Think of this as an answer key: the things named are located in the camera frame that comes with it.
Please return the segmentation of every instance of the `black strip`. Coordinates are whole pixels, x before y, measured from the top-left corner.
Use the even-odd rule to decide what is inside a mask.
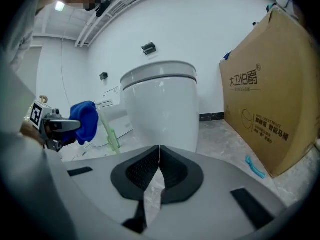
[[[73,176],[77,176],[77,175],[80,175],[80,174],[85,174],[85,173],[88,173],[88,172],[91,172],[91,171],[93,171],[92,168],[83,167],[83,168],[79,168],[79,169],[68,170],[68,174],[70,175],[70,177],[73,177]]]
[[[274,219],[245,188],[236,189],[230,193],[257,230],[269,224]]]
[[[195,77],[192,77],[191,75],[187,75],[187,74],[162,74],[162,75],[154,75],[151,77],[147,77],[132,83],[129,83],[127,86],[123,87],[123,91],[131,86],[134,86],[136,84],[140,84],[142,82],[146,82],[146,81],[150,81],[150,80],[154,80],[154,79],[159,79],[159,78],[189,78],[194,80],[197,83],[197,79]]]
[[[208,114],[200,114],[199,115],[200,122],[223,120],[224,118],[225,118],[224,112],[208,113]]]
[[[127,219],[122,226],[139,234],[147,228],[144,201],[139,201],[134,217]]]

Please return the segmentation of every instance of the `white toilet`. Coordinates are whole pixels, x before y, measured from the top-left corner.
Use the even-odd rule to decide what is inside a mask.
[[[134,134],[144,145],[196,151],[199,102],[192,65],[155,62],[126,73],[120,81]]]
[[[102,116],[109,122],[110,127],[114,129],[117,138],[132,131],[133,127],[126,111],[122,86],[105,92],[103,101],[96,102],[95,105],[102,108]],[[99,119],[96,135],[91,143],[96,148],[102,147],[108,143],[107,137],[107,131]]]

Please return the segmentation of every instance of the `ceiling light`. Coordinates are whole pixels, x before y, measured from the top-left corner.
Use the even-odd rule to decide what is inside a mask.
[[[59,12],[62,12],[64,7],[65,7],[65,4],[63,2],[57,2],[56,5],[55,5],[55,10],[59,11]]]

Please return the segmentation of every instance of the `white wall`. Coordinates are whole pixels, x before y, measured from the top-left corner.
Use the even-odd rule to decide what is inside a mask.
[[[62,116],[68,118],[71,106],[92,97],[91,86],[87,81],[88,50],[86,47],[75,48],[74,41],[65,39],[62,43],[59,38],[35,37],[33,44],[42,45],[36,98],[39,100],[40,95],[46,95],[48,105],[58,108]]]
[[[94,99],[151,62],[185,61],[197,70],[200,113],[224,111],[219,62],[266,15],[272,0],[145,0],[112,22],[89,48]],[[145,56],[141,46],[154,42]],[[98,75],[108,72],[108,79]]]
[[[23,56],[21,67],[16,72],[21,81],[36,95],[37,72],[41,48],[30,48]]]

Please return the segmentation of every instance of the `black wall fixture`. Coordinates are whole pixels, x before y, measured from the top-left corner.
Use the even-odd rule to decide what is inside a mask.
[[[220,112],[220,113],[200,114],[199,119],[200,119],[200,122],[223,120],[225,119],[225,113]]]
[[[103,72],[101,75],[100,75],[100,80],[102,81],[102,80],[105,80],[105,79],[107,79],[108,78],[108,73],[106,73],[106,72]]]
[[[152,54],[157,51],[156,46],[153,42],[150,42],[150,43],[142,46],[141,48],[142,48],[143,53],[145,55],[149,55],[149,54]]]

